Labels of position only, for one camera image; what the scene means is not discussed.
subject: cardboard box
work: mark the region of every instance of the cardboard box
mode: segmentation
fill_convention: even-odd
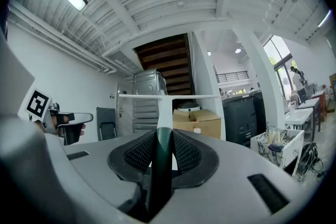
[[[185,112],[174,110],[173,128],[193,132],[200,128],[201,133],[206,136],[221,139],[221,117],[209,110]]]

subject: cable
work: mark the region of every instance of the cable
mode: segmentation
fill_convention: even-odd
[[[309,156],[308,156],[308,159],[307,159],[307,161],[306,161],[306,164],[305,164],[305,168],[304,168],[304,170],[303,170],[303,172],[302,172],[302,175],[304,176],[307,172],[308,172],[308,170],[310,169],[310,167],[312,166],[312,152],[311,151],[308,151],[309,153]]]
[[[314,169],[314,165],[315,165],[318,161],[320,161],[321,164],[322,164],[322,168],[321,168],[320,170],[316,170],[316,169]],[[320,158],[317,158],[316,163],[312,166],[311,170],[312,170],[313,173],[319,173],[319,174],[320,174],[320,172],[323,171],[323,161],[322,161]]]

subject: door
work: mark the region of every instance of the door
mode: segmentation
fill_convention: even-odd
[[[115,107],[117,118],[117,134],[125,136],[133,134],[133,106],[132,98],[120,98],[119,94],[132,94],[130,86],[117,84]]]

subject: window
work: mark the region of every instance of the window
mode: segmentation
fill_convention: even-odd
[[[242,93],[246,93],[246,90],[245,89],[241,89],[240,91],[237,91],[233,94],[242,94]]]
[[[297,68],[290,51],[281,37],[272,36],[265,44],[264,50],[274,66],[274,70],[279,82],[282,95],[289,100],[291,92],[296,90],[293,83],[294,73],[290,71],[290,67]]]
[[[267,53],[272,65],[281,61],[281,56],[271,40],[266,43],[264,50]]]
[[[284,42],[284,40],[281,37],[278,36],[272,36],[271,41],[277,48],[278,52],[280,53],[281,58],[286,57],[287,55],[290,54],[290,51]]]

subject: white pillar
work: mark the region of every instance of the white pillar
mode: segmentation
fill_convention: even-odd
[[[244,46],[258,76],[264,99],[266,121],[270,125],[284,128],[285,112],[280,86],[264,48],[254,32],[243,23],[235,21],[233,31]]]
[[[199,99],[197,103],[203,109],[208,109],[222,118],[220,139],[226,140],[224,111],[220,99],[219,86],[200,32],[194,32],[192,35],[191,50],[196,94],[214,94],[218,96],[216,99]]]

